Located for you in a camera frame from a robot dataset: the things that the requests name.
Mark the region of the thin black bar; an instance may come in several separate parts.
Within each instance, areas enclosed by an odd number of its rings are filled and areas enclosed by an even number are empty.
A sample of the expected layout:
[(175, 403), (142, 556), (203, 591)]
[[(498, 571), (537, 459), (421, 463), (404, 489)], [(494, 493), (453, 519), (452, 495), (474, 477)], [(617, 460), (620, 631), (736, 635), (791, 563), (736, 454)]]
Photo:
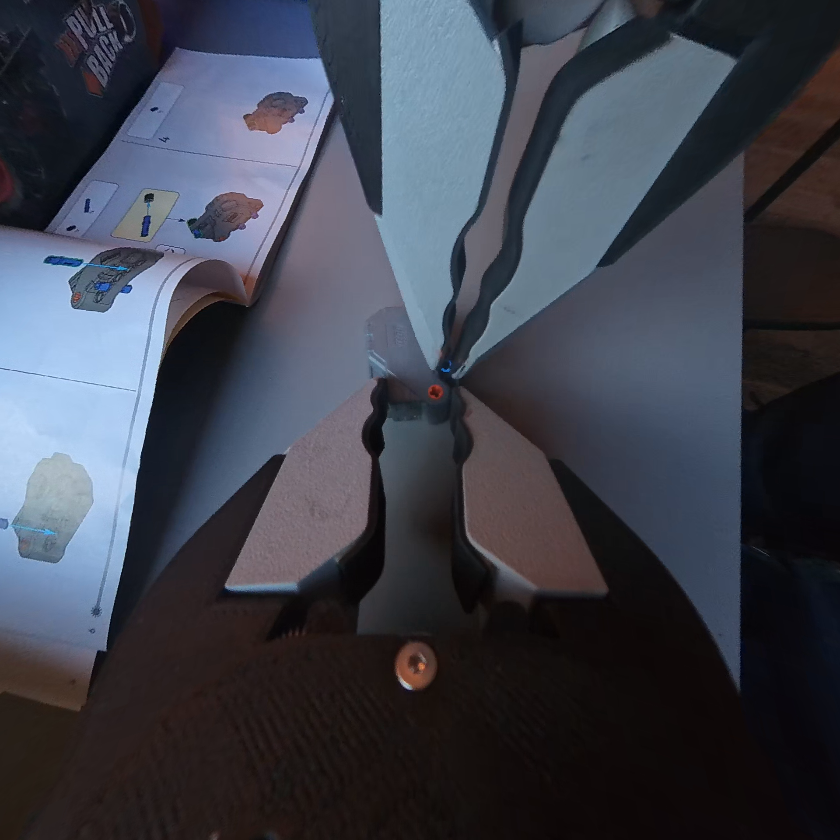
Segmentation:
[(824, 132), (784, 173), (782, 173), (744, 211), (743, 221), (750, 224), (761, 215), (778, 197), (816, 163), (839, 139), (839, 122)]

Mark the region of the grey lego motor block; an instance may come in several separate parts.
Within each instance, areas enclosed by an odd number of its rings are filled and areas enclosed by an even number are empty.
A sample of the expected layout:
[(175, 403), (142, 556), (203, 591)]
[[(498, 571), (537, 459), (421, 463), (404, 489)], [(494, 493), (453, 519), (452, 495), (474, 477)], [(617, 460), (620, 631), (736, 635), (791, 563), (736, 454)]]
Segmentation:
[(465, 405), (456, 389), (427, 366), (404, 308), (377, 311), (365, 330), (371, 377), (387, 383), (389, 418), (442, 424), (463, 416)]

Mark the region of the dark lego set box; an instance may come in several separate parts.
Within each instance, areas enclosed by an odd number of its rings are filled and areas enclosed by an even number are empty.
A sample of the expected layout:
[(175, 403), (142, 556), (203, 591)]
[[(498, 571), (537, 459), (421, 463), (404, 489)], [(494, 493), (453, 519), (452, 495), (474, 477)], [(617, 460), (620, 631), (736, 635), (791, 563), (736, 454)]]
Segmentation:
[(43, 229), (158, 69), (154, 2), (1, 2), (1, 223)]

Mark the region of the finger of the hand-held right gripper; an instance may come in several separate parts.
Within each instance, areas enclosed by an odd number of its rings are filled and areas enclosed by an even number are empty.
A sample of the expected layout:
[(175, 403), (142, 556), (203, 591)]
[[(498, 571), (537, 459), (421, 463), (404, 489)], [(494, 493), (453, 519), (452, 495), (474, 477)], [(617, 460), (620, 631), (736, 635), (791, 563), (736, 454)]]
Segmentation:
[(309, 7), (365, 200), (433, 369), (511, 110), (519, 31), (500, 28), (493, 2)]
[(615, 263), (755, 139), (817, 70), (815, 28), (731, 57), (675, 35), (637, 60), (581, 49), (543, 97), (500, 252), (452, 350), (452, 376)]

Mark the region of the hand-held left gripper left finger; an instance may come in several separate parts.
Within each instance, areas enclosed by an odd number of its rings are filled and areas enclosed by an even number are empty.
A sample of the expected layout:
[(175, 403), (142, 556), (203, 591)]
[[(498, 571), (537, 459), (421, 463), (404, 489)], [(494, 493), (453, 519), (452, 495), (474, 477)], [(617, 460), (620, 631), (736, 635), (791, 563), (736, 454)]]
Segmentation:
[(225, 584), (231, 593), (357, 604), (384, 565), (384, 380), (370, 380), (286, 453)]

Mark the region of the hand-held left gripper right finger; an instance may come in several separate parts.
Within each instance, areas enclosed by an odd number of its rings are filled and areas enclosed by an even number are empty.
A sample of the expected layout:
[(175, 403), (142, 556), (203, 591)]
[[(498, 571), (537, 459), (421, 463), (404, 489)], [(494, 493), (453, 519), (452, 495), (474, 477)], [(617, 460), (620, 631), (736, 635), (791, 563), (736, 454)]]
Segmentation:
[(453, 578), (477, 604), (604, 597), (602, 573), (543, 452), (466, 390), (452, 393)]

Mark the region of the lego instruction booklet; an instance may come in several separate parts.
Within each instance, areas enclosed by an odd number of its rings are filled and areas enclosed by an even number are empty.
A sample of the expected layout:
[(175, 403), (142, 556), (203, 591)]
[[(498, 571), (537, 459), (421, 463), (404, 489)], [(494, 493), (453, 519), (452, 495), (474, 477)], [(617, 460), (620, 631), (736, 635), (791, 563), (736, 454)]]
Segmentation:
[(46, 231), (2, 227), (2, 691), (85, 703), (165, 348), (257, 299), (332, 106), (319, 58), (177, 49)]

